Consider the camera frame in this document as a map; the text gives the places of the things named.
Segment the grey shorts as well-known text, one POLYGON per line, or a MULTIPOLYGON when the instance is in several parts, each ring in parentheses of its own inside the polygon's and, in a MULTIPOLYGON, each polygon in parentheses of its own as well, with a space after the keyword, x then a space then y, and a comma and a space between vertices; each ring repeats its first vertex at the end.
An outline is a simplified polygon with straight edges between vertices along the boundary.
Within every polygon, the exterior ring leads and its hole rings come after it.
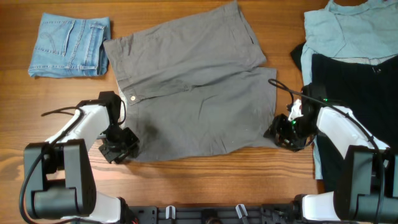
POLYGON ((274 147, 276 70, 237 2, 104 43, 135 159, 168 161, 274 147))

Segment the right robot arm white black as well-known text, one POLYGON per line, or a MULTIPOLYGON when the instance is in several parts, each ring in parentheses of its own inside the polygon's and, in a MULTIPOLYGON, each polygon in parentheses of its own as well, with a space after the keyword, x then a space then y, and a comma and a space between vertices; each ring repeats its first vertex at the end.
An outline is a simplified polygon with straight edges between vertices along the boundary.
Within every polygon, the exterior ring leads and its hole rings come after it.
POLYGON ((343 158, 342 175, 332 192, 298 195, 274 211, 293 223, 397 223, 397 152, 372 135, 340 101, 331 100, 325 87, 313 83, 290 93, 288 115, 276 116, 265 138, 290 151, 307 146, 307 139, 325 135, 343 158))

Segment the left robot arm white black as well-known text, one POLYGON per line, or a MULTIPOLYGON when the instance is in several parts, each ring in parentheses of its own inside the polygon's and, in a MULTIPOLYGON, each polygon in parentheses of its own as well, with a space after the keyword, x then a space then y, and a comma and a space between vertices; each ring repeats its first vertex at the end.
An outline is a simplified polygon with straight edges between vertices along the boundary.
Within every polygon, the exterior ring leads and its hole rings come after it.
POLYGON ((113 91, 102 91, 96 100, 83 100, 74 107, 54 110, 73 118, 44 142, 24 149, 24 181, 19 211, 26 223, 39 219, 56 223, 139 223, 137 215, 121 197, 97 191, 88 151, 97 139, 100 153, 109 162, 136 157, 139 139, 121 128, 123 100, 113 91))

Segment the dark navy garment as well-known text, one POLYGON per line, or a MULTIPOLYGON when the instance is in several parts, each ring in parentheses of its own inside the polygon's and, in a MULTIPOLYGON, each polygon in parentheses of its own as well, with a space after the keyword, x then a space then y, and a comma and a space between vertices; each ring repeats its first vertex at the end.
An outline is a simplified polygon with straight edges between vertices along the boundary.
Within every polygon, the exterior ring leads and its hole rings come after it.
POLYGON ((344 62, 315 54, 312 78, 327 97, 349 107, 375 137, 397 150, 397 57, 383 62, 344 62))

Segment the folded blue denim jeans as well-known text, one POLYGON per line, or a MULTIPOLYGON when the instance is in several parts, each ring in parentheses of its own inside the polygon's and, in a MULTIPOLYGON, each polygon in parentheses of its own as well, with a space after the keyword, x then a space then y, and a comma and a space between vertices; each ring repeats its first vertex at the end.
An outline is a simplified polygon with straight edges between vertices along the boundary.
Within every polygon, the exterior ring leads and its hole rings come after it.
POLYGON ((111 38, 108 17, 76 19, 44 13, 28 68, 30 77, 97 77, 108 70, 103 43, 111 38))

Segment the light blue t-shirt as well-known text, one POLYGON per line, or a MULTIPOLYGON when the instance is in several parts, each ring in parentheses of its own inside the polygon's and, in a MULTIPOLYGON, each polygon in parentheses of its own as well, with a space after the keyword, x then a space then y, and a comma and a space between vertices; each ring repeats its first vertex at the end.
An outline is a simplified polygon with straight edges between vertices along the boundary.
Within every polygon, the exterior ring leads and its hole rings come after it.
POLYGON ((344 62, 383 62, 397 57, 397 1, 366 1, 340 6, 329 1, 324 9, 304 14, 305 40, 295 56, 304 84, 313 82, 313 55, 344 62))

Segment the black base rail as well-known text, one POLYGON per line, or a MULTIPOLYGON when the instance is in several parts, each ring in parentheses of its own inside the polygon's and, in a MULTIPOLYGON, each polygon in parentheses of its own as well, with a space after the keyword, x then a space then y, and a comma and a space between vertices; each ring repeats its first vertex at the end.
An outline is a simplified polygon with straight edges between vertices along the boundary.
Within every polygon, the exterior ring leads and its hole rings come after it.
POLYGON ((294 210, 288 204, 248 207, 184 207, 158 208, 155 206, 131 207, 141 224, 205 224, 218 219, 225 224, 281 224, 298 223, 294 210))

